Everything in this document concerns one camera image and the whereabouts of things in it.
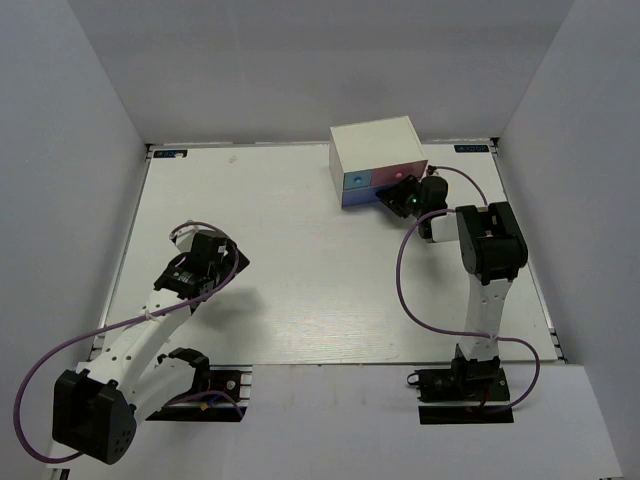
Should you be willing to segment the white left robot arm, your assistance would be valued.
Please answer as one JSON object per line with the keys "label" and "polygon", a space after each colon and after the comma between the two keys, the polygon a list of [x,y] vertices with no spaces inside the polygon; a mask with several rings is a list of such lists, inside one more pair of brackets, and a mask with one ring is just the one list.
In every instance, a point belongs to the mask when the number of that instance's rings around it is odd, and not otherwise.
{"label": "white left robot arm", "polygon": [[131,446],[137,427],[178,400],[199,399],[211,387],[208,357],[192,348],[162,348],[215,292],[249,264],[237,244],[198,226],[173,233],[179,250],[141,309],[95,359],[64,371],[54,385],[55,442],[107,465]]}

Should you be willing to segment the pink drawer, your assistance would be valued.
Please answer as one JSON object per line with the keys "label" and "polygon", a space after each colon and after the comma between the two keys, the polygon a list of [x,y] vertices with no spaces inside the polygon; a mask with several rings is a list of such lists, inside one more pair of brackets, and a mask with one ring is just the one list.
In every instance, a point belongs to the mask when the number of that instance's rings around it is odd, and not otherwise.
{"label": "pink drawer", "polygon": [[422,160],[374,169],[371,174],[370,185],[372,187],[392,185],[400,182],[407,176],[420,178],[423,175],[427,163],[427,160]]}

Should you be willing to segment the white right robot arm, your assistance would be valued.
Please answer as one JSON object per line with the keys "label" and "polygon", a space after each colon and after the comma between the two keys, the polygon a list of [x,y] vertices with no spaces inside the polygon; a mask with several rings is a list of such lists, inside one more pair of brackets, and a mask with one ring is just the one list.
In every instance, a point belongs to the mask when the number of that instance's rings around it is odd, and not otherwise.
{"label": "white right robot arm", "polygon": [[469,300],[465,329],[456,358],[465,365],[451,374],[453,390],[472,399],[484,391],[488,377],[482,366],[499,361],[498,337],[506,296],[526,266],[528,248],[510,204],[447,207],[448,183],[429,176],[410,175],[376,193],[392,213],[416,219],[409,232],[429,243],[456,241],[469,275]]}

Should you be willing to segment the blue wide drawer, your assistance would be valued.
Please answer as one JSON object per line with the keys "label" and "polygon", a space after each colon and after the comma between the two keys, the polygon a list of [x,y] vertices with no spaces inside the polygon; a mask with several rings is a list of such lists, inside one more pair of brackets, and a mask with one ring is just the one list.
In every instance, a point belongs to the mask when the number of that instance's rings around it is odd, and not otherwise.
{"label": "blue wide drawer", "polygon": [[388,190],[391,187],[392,185],[383,185],[345,190],[342,193],[341,207],[348,208],[378,202],[378,193],[384,190]]}

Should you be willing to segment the light blue small drawer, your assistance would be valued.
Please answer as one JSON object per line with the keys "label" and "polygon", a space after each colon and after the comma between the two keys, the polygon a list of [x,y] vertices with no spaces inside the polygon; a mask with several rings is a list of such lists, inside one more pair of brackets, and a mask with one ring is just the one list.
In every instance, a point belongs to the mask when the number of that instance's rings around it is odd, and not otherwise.
{"label": "light blue small drawer", "polygon": [[372,172],[370,170],[347,172],[344,174],[343,189],[353,190],[369,188],[371,185]]}

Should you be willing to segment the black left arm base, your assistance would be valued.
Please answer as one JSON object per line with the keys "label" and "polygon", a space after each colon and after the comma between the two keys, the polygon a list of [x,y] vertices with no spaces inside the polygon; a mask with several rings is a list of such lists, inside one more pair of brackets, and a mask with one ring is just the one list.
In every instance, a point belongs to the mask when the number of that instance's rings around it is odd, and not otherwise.
{"label": "black left arm base", "polygon": [[182,423],[239,423],[249,405],[252,366],[211,366],[188,392],[186,401],[150,415],[148,421]]}

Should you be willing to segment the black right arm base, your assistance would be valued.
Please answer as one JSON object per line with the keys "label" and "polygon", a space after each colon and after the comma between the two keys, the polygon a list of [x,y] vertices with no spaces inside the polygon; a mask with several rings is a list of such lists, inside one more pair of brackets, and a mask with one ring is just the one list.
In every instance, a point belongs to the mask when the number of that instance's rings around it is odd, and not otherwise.
{"label": "black right arm base", "polygon": [[415,370],[407,376],[409,387],[417,392],[421,425],[498,425],[512,424],[514,415],[510,391],[503,368],[494,380],[461,390],[450,368]]}

